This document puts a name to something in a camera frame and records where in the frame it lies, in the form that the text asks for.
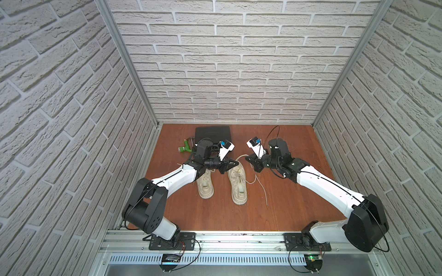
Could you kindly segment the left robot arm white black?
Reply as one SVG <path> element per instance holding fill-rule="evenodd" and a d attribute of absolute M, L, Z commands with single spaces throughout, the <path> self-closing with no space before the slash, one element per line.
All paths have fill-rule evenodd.
<path fill-rule="evenodd" d="M 167 199 L 174 192 L 199 179 L 207 170 L 219 170 L 221 174 L 239 165 L 227 156 L 234 149 L 232 142 L 217 144 L 202 139 L 188 160 L 178 169 L 149 180 L 140 179 L 122 211 L 122 218 L 147 234 L 165 241 L 177 243 L 180 239 L 178 225 L 164 217 Z"/>

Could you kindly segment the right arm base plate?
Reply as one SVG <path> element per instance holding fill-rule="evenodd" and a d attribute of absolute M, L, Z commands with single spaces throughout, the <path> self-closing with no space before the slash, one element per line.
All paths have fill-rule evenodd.
<path fill-rule="evenodd" d="M 287 251 L 315 251 L 329 252 L 330 243 L 319 243 L 309 233 L 289 232 L 283 234 L 284 245 Z"/>

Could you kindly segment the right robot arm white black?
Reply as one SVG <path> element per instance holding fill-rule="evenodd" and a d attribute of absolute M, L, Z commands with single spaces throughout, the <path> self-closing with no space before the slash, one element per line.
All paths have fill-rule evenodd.
<path fill-rule="evenodd" d="M 328 223 L 312 222 L 306 227 L 308 236 L 316 243 L 350 243 L 369 253 L 384 239 L 389 225 L 382 201 L 374 194 L 363 195 L 340 185 L 320 173 L 308 162 L 291 156 L 283 139 L 272 139 L 265 149 L 261 139 L 252 138 L 247 146 L 253 150 L 246 160 L 254 171 L 276 170 L 278 176 L 290 179 L 337 208 L 344 220 Z"/>

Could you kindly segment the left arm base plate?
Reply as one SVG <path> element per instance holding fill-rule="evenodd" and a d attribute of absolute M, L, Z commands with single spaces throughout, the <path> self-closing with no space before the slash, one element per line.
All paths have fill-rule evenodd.
<path fill-rule="evenodd" d="M 171 240 L 153 235 L 148 249 L 151 251 L 193 251 L 195 242 L 195 232 L 180 232 L 178 236 L 174 236 Z"/>

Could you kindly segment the beige sneaker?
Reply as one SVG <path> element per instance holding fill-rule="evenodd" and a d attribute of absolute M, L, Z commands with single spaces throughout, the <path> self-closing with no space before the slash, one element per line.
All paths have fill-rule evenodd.
<path fill-rule="evenodd" d="M 198 192 L 202 199 L 210 199 L 214 195 L 214 185 L 211 178 L 212 171 L 206 170 L 205 173 L 196 180 Z"/>
<path fill-rule="evenodd" d="M 239 161 L 241 157 L 246 157 L 246 156 L 247 156 L 246 154 L 240 155 L 236 159 L 238 165 L 227 172 L 229 181 L 231 183 L 231 196 L 233 202 L 236 205 L 244 205 L 247 201 L 247 184 L 254 184 L 255 182 L 258 182 L 264 191 L 265 204 L 266 207 L 268 208 L 267 192 L 264 186 L 262 185 L 261 181 L 258 179 L 258 177 L 255 176 L 253 182 L 248 182 L 246 180 L 246 171 L 242 163 Z"/>

